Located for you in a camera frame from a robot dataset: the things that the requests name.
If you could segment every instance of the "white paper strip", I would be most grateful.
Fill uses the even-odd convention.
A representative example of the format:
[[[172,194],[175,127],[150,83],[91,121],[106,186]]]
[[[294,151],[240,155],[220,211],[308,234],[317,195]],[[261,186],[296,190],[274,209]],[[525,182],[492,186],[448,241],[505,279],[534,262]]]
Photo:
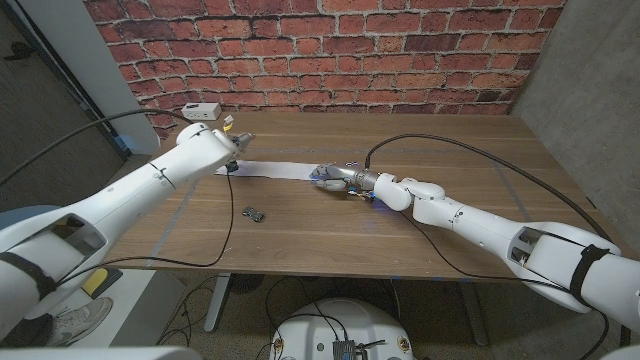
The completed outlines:
[[[311,180],[309,174],[318,164],[272,162],[272,161],[243,161],[238,160],[239,169],[230,173],[231,176],[261,176],[272,179]],[[216,171],[218,175],[226,175],[224,166]]]

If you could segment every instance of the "yellow object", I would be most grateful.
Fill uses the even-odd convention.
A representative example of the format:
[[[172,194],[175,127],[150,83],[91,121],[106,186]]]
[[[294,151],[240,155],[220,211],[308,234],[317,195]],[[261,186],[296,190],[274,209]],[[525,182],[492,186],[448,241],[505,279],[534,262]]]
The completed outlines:
[[[89,295],[93,294],[96,289],[107,280],[107,269],[98,269],[93,275],[82,285],[82,289]]]

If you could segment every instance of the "gray table leg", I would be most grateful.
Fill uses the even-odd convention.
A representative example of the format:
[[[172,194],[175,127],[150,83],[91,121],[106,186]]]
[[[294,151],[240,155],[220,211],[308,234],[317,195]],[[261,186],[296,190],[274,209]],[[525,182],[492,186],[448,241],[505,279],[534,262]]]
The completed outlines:
[[[476,294],[476,288],[473,283],[461,282],[460,291],[462,293],[462,299],[464,301],[464,307],[467,309],[467,315],[469,316],[469,324],[471,325],[471,332],[473,333],[473,341],[480,346],[489,345],[489,338],[487,337],[487,331],[484,327],[484,320],[482,319],[482,312],[480,310],[480,302],[478,302],[478,295]]]
[[[207,319],[204,321],[204,331],[206,332],[214,332],[218,327],[218,322],[220,322],[222,315],[222,308],[227,299],[230,279],[231,274],[229,273],[218,274],[218,280],[216,280],[216,286],[213,288],[213,295],[211,296],[211,303],[209,303]]]

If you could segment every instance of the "brick wall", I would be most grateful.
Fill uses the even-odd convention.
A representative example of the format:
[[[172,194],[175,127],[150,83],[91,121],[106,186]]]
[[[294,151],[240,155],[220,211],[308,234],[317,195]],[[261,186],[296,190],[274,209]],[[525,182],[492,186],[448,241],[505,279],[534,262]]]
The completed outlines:
[[[140,104],[504,114],[565,0],[85,0]],[[161,136],[172,120],[150,117]]]

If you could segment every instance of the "wooden table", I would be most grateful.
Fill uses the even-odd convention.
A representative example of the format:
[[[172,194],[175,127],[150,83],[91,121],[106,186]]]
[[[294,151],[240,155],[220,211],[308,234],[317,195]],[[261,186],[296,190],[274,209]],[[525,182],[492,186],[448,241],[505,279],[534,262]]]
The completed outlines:
[[[538,176],[583,207],[613,237],[626,243],[600,215],[551,154],[518,117],[234,113],[233,132],[257,135],[242,158],[301,163],[363,162],[380,141],[427,133],[464,141]],[[220,127],[221,121],[210,122]],[[163,143],[171,149],[180,129]],[[462,148],[425,139],[403,139],[381,148],[371,168],[441,185],[451,198],[516,221],[558,221],[589,229],[568,206],[542,188]],[[230,219],[224,176],[179,189],[120,240],[109,259],[154,255],[211,262],[223,245]],[[230,273],[299,274],[415,279],[460,279],[429,242],[384,204],[328,193],[310,182],[232,177],[235,224],[222,260],[211,269]],[[246,206],[266,214],[262,223],[241,215]],[[451,231],[423,225],[442,253],[475,274],[512,276],[496,257]],[[142,268],[147,262],[121,263]],[[185,267],[155,262],[158,269]]]

